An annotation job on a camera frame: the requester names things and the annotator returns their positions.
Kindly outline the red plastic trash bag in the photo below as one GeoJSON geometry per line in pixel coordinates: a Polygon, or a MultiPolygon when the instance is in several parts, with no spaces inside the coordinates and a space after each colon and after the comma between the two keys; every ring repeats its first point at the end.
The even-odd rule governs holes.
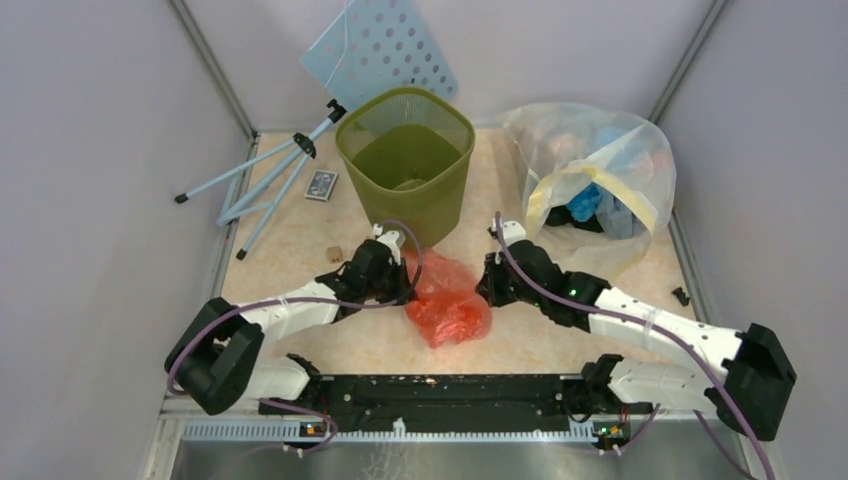
{"type": "Polygon", "coordinates": [[[491,330],[491,307],[476,291],[477,281],[461,262],[428,249],[405,256],[408,277],[421,275],[416,298],[404,307],[426,344],[433,348],[484,338],[491,330]]]}

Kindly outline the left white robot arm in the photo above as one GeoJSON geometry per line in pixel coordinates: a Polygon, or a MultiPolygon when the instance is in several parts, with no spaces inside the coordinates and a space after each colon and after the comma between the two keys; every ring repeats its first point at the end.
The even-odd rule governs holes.
{"type": "Polygon", "coordinates": [[[242,399],[284,401],[302,414],[314,410],[321,397],[317,370],[293,354],[271,365],[261,365],[260,356],[300,331],[411,300],[405,241],[396,230],[367,239],[341,267],[286,294],[243,304],[207,301],[165,360],[169,392],[190,397],[209,415],[242,399]]]}

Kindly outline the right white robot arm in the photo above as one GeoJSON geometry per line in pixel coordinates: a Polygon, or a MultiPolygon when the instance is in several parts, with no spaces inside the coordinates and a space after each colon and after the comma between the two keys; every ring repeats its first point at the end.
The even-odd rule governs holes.
{"type": "Polygon", "coordinates": [[[563,271],[528,240],[490,252],[477,293],[492,307],[533,305],[554,324],[617,339],[662,357],[603,354],[582,368],[581,414],[645,413],[651,406],[715,414],[726,426],[775,440],[797,380],[777,334],[696,322],[642,302],[608,281],[563,271]]]}

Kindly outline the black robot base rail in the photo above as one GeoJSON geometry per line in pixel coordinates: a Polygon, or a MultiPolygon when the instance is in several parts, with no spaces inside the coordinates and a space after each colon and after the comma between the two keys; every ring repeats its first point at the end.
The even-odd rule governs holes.
{"type": "Polygon", "coordinates": [[[654,409],[560,374],[322,375],[293,403],[329,416],[343,433],[388,431],[396,420],[415,433],[560,432],[654,409]]]}

